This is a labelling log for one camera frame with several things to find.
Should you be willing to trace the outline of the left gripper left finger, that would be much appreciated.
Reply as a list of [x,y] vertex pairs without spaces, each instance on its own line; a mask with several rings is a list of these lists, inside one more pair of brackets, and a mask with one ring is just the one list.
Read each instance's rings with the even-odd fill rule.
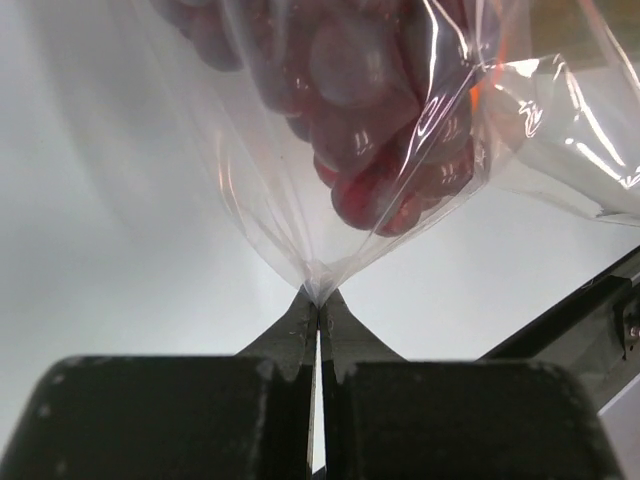
[[318,311],[232,356],[76,356],[36,384],[5,479],[308,479]]

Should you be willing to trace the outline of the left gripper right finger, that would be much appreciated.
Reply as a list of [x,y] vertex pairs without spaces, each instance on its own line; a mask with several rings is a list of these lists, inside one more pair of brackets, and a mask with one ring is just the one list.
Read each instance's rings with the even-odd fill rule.
[[620,479],[585,388],[534,360],[409,361],[339,292],[318,317],[329,479]]

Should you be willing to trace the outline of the clear zip bag orange seal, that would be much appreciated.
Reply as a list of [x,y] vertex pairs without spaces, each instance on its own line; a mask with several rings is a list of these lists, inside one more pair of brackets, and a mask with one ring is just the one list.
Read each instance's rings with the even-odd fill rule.
[[137,1],[245,238],[322,304],[486,184],[639,221],[635,1]]

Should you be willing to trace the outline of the dark purple fake grapes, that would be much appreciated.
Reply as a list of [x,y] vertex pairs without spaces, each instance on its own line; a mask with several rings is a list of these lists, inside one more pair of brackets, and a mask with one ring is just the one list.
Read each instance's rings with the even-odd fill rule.
[[313,151],[347,225],[414,228],[474,175],[481,58],[472,1],[158,1],[221,72],[247,70],[265,107]]

